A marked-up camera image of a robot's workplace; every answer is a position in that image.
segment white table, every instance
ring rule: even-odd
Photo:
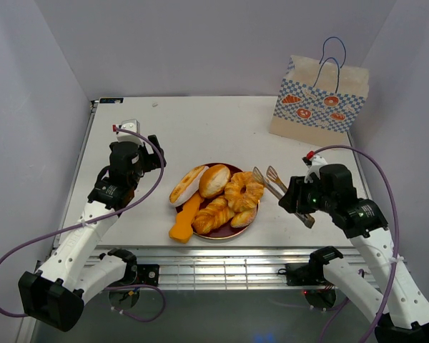
[[[317,147],[268,132],[275,101],[273,96],[201,96],[124,98],[121,104],[99,104],[64,226],[77,220],[98,172],[108,165],[109,143],[115,141],[112,125],[127,119],[138,119],[143,135],[157,135],[167,167],[157,190],[138,207],[124,213],[99,247],[181,247],[182,244],[168,237],[175,218],[168,196],[194,166],[221,162],[245,171],[257,166],[265,173],[273,165],[285,183],[291,176],[305,175],[307,167],[301,158]],[[352,172],[358,196],[365,197],[360,172],[350,151],[327,151],[323,156],[330,163],[346,165]],[[153,171],[142,178],[136,199],[151,187],[158,173]],[[256,220],[241,235],[224,241],[194,235],[185,246],[351,247],[328,215],[316,213],[314,217],[316,224],[307,229],[295,216],[278,207],[277,199],[266,190]]]

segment croissant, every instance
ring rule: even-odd
[[[250,171],[234,174],[224,189],[229,207],[235,212],[253,209],[263,194],[264,186],[254,179]]]
[[[234,215],[227,206],[227,200],[221,195],[197,212],[192,226],[198,234],[208,234],[227,223]]]

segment round bun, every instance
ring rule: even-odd
[[[257,214],[256,207],[254,209],[248,209],[247,211],[237,213],[232,218],[232,221],[230,222],[230,226],[235,229],[238,229],[240,227],[246,227],[250,225],[253,220],[255,220],[256,214]]]
[[[264,186],[254,179],[252,172],[245,171],[234,174],[224,193],[229,207],[235,212],[243,212],[256,207],[264,195]]]
[[[207,169],[207,166],[196,166],[193,170],[187,173],[173,189],[172,193],[170,193],[170,204],[178,207],[189,200],[199,189],[200,178]]]
[[[199,182],[199,193],[210,199],[221,194],[230,180],[230,170],[224,164],[216,164],[203,173]]]

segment gray wall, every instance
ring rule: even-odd
[[[359,66],[395,0],[36,0],[89,99],[276,95],[339,35]]]
[[[369,99],[352,131],[389,176],[400,217],[400,251],[429,298],[429,0],[398,0],[363,66]],[[378,173],[370,190],[390,214]]]
[[[89,114],[89,102],[33,0],[0,0],[0,256],[57,229]],[[0,304],[22,313],[17,280],[51,242],[0,268]],[[20,319],[0,315],[0,342]]]

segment basket of bread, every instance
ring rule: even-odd
[[[169,196],[176,208],[170,238],[187,243],[193,234],[227,239],[255,219],[264,186],[250,171],[229,164],[206,164],[188,172]]]

